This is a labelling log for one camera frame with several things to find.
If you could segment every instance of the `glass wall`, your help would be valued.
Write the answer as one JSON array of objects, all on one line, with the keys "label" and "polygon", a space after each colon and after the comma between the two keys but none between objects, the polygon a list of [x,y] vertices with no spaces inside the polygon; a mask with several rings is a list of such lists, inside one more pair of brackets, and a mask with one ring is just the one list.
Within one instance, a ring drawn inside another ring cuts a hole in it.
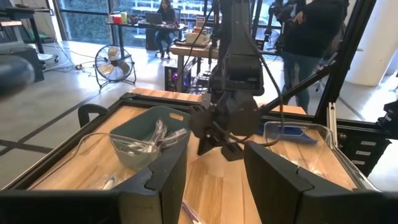
[{"label": "glass wall", "polygon": [[[275,0],[263,0],[262,1],[259,22],[258,22],[258,29],[256,32],[256,40],[264,40],[264,38],[266,36],[265,31],[266,31],[266,27],[268,25],[268,20],[270,18],[269,8],[272,6],[272,4],[274,2],[275,2]],[[252,14],[253,19],[254,19],[254,16],[256,15],[256,8],[257,8],[257,1],[255,1],[255,4],[254,4],[254,11]],[[267,51],[267,50],[271,51],[274,48],[275,43],[280,34],[280,29],[282,28],[280,22],[277,21],[275,16],[272,17],[271,26],[273,27],[273,29],[272,29],[269,41],[264,44],[263,50],[265,50],[265,51]]]},{"label": "glass wall", "polygon": [[[68,40],[110,44],[112,32],[117,37],[116,29],[106,25],[108,14],[124,11],[144,17],[147,12],[156,12],[160,0],[57,0],[61,12],[62,27]],[[172,0],[175,9],[181,10],[180,23],[192,29],[197,15],[204,15],[206,0]],[[123,28],[124,43],[132,47],[146,46],[146,30]]]}]

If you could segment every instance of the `laptop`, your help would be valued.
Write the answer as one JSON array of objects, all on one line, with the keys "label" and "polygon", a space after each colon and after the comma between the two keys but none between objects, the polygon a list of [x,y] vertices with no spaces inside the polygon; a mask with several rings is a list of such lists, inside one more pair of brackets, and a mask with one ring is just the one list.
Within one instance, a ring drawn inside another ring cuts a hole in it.
[{"label": "laptop", "polygon": [[149,24],[162,24],[162,15],[160,13],[147,12],[145,14],[145,19]]}]

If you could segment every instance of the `wooden surface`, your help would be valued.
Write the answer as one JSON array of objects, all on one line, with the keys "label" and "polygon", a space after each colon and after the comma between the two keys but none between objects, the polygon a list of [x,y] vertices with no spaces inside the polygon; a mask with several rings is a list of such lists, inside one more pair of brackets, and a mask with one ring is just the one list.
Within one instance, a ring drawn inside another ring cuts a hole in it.
[{"label": "wooden surface", "polygon": [[1,26],[22,26],[21,21],[2,21],[0,22]]},{"label": "wooden surface", "polygon": [[[181,45],[173,45],[170,47],[170,51],[175,55],[189,55],[191,51],[190,46],[181,46]],[[192,57],[200,57],[200,58],[208,58],[209,57],[209,48],[203,47],[194,47],[192,48]],[[211,58],[217,59],[218,58],[218,49],[213,49],[211,51]]]},{"label": "wooden surface", "polygon": [[[183,93],[169,93],[156,90],[135,89],[140,94],[163,96],[181,100],[200,100],[199,96]],[[298,107],[286,106],[286,112],[302,112]],[[95,132],[108,133],[116,126],[143,113],[145,109],[124,106],[119,109],[107,122]],[[317,133],[307,133],[318,138]],[[253,136],[251,140],[264,142],[260,136]],[[188,143],[187,182],[184,191],[186,200],[199,219],[206,224],[211,223],[260,223],[256,205],[250,191],[243,160],[228,162],[221,155],[220,149],[213,149],[207,154],[198,157],[199,140],[193,135]],[[100,189],[110,175],[115,175],[120,182],[134,175],[134,171],[124,168],[114,154],[109,150],[111,145],[106,138],[94,137],[87,141],[76,156],[64,166],[49,175],[43,181],[33,185],[32,189]],[[281,141],[271,149],[283,154],[302,166],[309,166],[314,162],[322,176],[347,189],[354,184],[347,173],[334,157],[329,148],[320,149],[302,147],[292,142]],[[53,169],[65,162],[76,153],[76,149],[65,156]],[[186,214],[180,212],[181,224],[191,224]]]}]

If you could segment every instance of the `black handle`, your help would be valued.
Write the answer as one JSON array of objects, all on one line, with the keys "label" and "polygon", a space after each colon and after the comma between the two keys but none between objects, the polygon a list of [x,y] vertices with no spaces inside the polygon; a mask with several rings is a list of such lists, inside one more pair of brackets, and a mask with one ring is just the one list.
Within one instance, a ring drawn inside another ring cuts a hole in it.
[{"label": "black handle", "polygon": [[90,122],[90,113],[98,113],[101,116],[106,115],[108,112],[109,110],[105,107],[91,103],[79,107],[77,110],[77,115],[79,117],[80,127],[82,128],[84,125]]}]

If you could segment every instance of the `computer tower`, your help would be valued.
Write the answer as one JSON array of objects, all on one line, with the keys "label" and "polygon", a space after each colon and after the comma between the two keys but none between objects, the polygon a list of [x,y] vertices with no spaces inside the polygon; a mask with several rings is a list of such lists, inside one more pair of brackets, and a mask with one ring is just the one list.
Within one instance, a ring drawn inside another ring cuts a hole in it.
[{"label": "computer tower", "polygon": [[156,33],[156,30],[154,30],[154,29],[146,29],[146,31],[145,31],[145,35],[146,35],[145,49],[157,50],[157,46],[155,43],[155,33]]},{"label": "computer tower", "polygon": [[[164,67],[164,90],[165,91],[177,91],[177,68],[175,67]],[[188,92],[191,87],[191,69],[186,69],[183,73],[183,82],[181,89],[184,93]]]}]

